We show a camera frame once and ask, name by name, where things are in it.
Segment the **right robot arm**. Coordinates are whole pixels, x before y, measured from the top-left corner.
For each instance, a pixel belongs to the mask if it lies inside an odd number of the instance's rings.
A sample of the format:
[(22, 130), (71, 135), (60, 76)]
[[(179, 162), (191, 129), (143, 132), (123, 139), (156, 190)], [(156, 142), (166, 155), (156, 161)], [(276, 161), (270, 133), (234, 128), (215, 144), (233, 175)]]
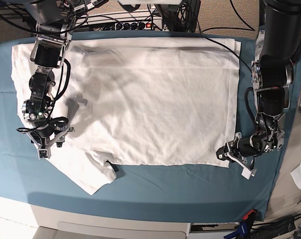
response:
[(35, 0), (24, 6), (36, 21), (30, 60), (37, 69), (29, 80), (30, 98), (22, 105), (24, 120), (32, 127), (18, 131), (30, 138), (39, 159), (49, 159), (51, 146), (61, 147), (66, 133), (73, 131), (68, 118), (53, 118), (52, 113), (70, 79), (66, 51), (73, 31), (88, 20), (89, 4), (85, 0)]

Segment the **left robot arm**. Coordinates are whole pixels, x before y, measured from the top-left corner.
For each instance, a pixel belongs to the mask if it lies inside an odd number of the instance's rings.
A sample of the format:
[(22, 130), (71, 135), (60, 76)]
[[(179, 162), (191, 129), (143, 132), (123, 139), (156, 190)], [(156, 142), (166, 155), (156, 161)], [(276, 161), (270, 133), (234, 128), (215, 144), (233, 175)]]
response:
[(218, 159), (238, 163), (246, 179), (257, 171), (254, 160), (247, 162), (248, 157), (280, 150), (284, 144), (284, 110), (290, 106), (289, 87), (301, 55), (301, 0), (266, 1), (265, 25), (257, 41), (261, 47), (256, 48), (252, 62), (252, 87), (244, 94), (255, 132), (247, 137), (236, 133), (216, 152)]

